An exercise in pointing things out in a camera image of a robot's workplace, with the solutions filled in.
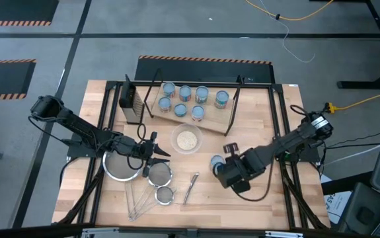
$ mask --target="bowl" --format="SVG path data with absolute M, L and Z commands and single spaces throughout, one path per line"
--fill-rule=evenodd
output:
M 182 132 L 191 132 L 196 137 L 196 142 L 194 141 L 194 136 L 190 133 L 183 133 Z M 179 153 L 189 155 L 191 153 L 196 152 L 200 146 L 202 146 L 203 142 L 203 133 L 200 129 L 198 129 L 197 126 L 191 125 L 191 124 L 181 124 L 177 126 L 171 135 L 171 144 L 172 147 Z

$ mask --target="sieve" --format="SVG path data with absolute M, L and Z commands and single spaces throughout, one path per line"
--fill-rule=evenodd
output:
M 168 194 L 165 192 L 165 189 L 167 188 L 166 186 L 172 180 L 171 168 L 169 168 L 166 163 L 156 163 L 152 165 L 150 167 L 147 180 L 149 182 L 149 185 L 145 187 L 143 194 L 141 194 L 141 196 L 138 198 L 138 201 L 133 206 L 131 212 L 128 213 L 128 218 L 130 221 L 137 219 L 141 214 L 152 208 L 156 202 L 166 206 L 169 205 L 173 200 L 173 192 L 172 195 L 164 197 L 164 193 Z M 156 202 L 148 201 L 153 193 L 155 193 Z
M 172 191 L 171 188 L 167 186 L 160 186 L 156 189 L 153 189 L 149 196 L 155 192 L 154 200 L 145 202 L 143 206 L 136 210 L 130 217 L 130 221 L 135 221 L 137 218 L 139 218 L 141 215 L 143 215 L 145 212 L 149 211 L 151 208 L 155 207 L 157 204 L 162 206 L 168 206 L 170 205 L 174 200 L 174 191 Z
M 102 159 L 104 172 L 112 179 L 125 183 L 125 196 L 128 206 L 128 215 L 134 207 L 134 197 L 132 190 L 132 180 L 135 179 L 139 170 L 133 170 L 127 164 L 126 156 L 116 152 L 105 152 Z M 129 158 L 132 167 L 138 167 L 141 164 L 140 159 Z

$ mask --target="wooden table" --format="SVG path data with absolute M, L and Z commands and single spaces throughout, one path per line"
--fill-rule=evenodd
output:
M 80 117 L 96 125 L 102 104 L 106 81 L 90 80 L 84 95 Z M 285 105 L 291 129 L 295 129 L 301 116 L 292 112 L 289 105 L 302 106 L 301 96 L 297 85 L 283 85 Z M 140 95 L 145 95 L 148 87 L 138 87 Z M 155 93 L 151 93 L 148 103 L 152 103 Z M 113 93 L 110 94 L 107 108 L 111 108 Z M 280 114 L 278 95 L 276 108 L 280 119 L 280 130 L 283 132 L 282 117 Z M 108 123 L 108 112 L 104 127 Z M 257 145 L 267 145 L 274 136 L 272 113 L 266 89 L 241 89 L 235 122 L 229 135 L 201 129 L 203 141 L 201 148 L 194 154 L 182 155 L 176 152 L 171 145 L 170 134 L 178 122 L 162 118 L 150 118 L 145 113 L 144 123 L 147 126 L 147 136 L 157 131 L 156 142 L 171 154 L 170 166 L 173 179 L 170 187 L 176 189 L 175 199 L 170 206 L 155 206 L 134 222 L 128 220 L 128 209 L 124 184 L 108 177 L 104 177 L 102 194 L 97 214 L 96 225 L 99 226 L 136 226 L 136 227 L 198 227 L 222 229 L 289 229 L 285 209 L 284 192 L 279 165 L 274 163 L 272 183 L 269 195 L 261 202 L 247 202 L 238 198 L 231 189 L 224 189 L 212 175 L 209 162 L 212 155 L 223 155 L 222 146 L 237 142 L 241 151 Z M 137 140 L 137 126 L 127 125 L 125 117 L 118 107 L 114 121 L 114 130 L 122 132 Z M 66 168 L 53 221 L 59 221 L 72 208 L 83 192 L 88 158 L 76 160 Z M 252 189 L 243 195 L 248 198 L 258 198 L 264 194 L 270 165 L 264 175 L 252 180 Z M 310 208 L 325 225 L 330 225 L 328 214 L 324 206 L 323 192 L 317 171 L 308 163 L 299 163 L 299 176 L 303 197 Z M 193 174 L 200 175 L 195 183 L 187 206 L 183 206 L 185 192 Z M 133 182 L 134 196 L 138 197 L 147 186 L 147 181 L 138 177 Z M 297 202 L 292 199 L 295 221 L 300 226 Z M 85 220 L 89 221 L 93 197 L 89 198 Z

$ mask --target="tin can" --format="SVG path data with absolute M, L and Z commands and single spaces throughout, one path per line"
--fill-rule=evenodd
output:
M 205 86 L 199 86 L 196 89 L 196 103 L 205 104 L 208 101 L 209 89 Z
M 162 97 L 159 99 L 159 108 L 161 112 L 169 112 L 172 109 L 171 99 L 169 97 Z
M 175 106 L 174 112 L 175 112 L 176 116 L 183 117 L 187 113 L 187 106 L 180 103 L 180 104 Z
M 175 84 L 168 82 L 163 85 L 163 93 L 165 97 L 174 97 L 175 96 Z
M 194 108 L 192 108 L 191 118 L 194 121 L 199 122 L 203 120 L 203 116 L 204 116 L 204 109 L 201 106 L 195 106 Z
M 225 160 L 220 155 L 214 155 L 210 159 L 210 169 L 213 171 L 213 174 L 215 176 L 217 175 L 217 168 L 218 168 L 218 166 L 223 165 L 224 163 L 225 163 Z
M 227 106 L 229 94 L 226 91 L 220 90 L 216 93 L 215 106 L 219 109 L 224 109 Z
M 191 99 L 191 88 L 189 86 L 182 86 L 179 89 L 179 99 L 182 102 L 188 102 Z

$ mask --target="hazard tape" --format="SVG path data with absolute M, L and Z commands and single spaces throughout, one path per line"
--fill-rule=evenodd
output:
M 51 23 L 45 20 L 0 20 L 0 26 L 49 26 Z
M 216 58 L 199 58 L 199 57 L 172 57 L 172 56 L 139 56 L 139 59 L 152 59 L 152 60 L 188 60 L 188 61 L 208 61 L 208 62 L 225 62 L 225 63 L 261 63 L 271 65 L 270 61 L 262 60 L 243 60 L 243 59 L 216 59 Z
M 0 60 L 0 63 L 29 63 L 29 62 L 32 62 L 32 63 L 37 63 L 37 59 L 10 59 L 10 60 Z
M 0 94 L 0 100 L 23 99 L 25 96 L 26 96 L 26 93 Z

